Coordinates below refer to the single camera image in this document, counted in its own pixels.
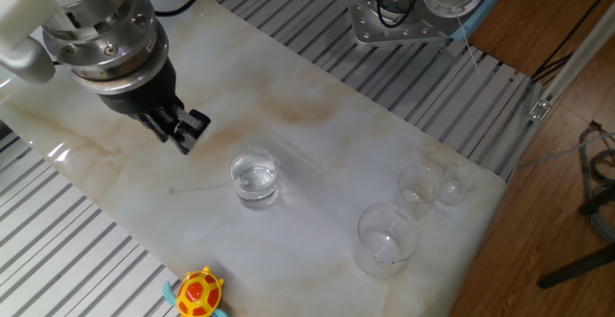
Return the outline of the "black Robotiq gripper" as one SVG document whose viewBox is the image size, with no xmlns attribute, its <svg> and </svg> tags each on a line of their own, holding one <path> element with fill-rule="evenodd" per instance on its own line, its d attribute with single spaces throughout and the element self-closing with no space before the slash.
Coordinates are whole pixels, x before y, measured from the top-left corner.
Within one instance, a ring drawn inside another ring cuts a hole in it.
<svg viewBox="0 0 615 317">
<path fill-rule="evenodd" d="M 176 95 L 176 71 L 167 60 L 152 80 L 134 90 L 98 97 L 111 109 L 136 119 L 152 131 L 161 142 L 171 139 L 179 151 L 187 155 L 210 124 L 210 118 L 198 110 L 183 110 L 184 103 Z M 178 119 L 167 108 L 180 107 Z"/>
</svg>

